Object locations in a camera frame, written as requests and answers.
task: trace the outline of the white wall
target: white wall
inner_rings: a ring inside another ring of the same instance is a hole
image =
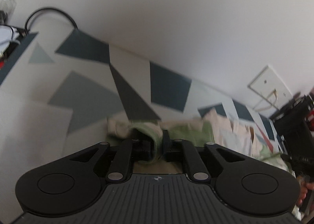
[[[314,85],[314,0],[16,0],[11,24],[53,5],[80,29],[255,105],[270,64],[292,94]]]

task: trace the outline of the finger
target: finger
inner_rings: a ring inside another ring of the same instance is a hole
[[[300,194],[300,199],[304,200],[307,197],[307,195],[305,193]]]
[[[314,190],[314,183],[307,183],[306,187],[310,190]]]
[[[299,200],[296,202],[296,205],[297,205],[298,207],[300,207],[300,206],[302,205],[302,203],[303,203],[303,200],[302,200],[302,199],[299,199]]]
[[[301,187],[300,194],[306,194],[308,192],[306,187]]]

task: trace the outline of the logo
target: logo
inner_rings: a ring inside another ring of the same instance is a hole
[[[154,180],[156,180],[156,181],[160,181],[160,180],[162,180],[163,178],[161,178],[160,176],[156,176],[156,177],[154,177]]]

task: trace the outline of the human hand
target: human hand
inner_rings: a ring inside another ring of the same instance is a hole
[[[296,203],[298,207],[302,205],[303,200],[307,197],[307,192],[309,190],[314,190],[314,183],[306,183],[305,181],[302,181],[300,186],[301,186],[300,195]],[[310,211],[312,210],[314,210],[314,204],[310,207]]]

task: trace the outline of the clear plastic bag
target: clear plastic bag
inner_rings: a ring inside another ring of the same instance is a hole
[[[16,6],[15,0],[0,0],[0,24],[7,23]]]

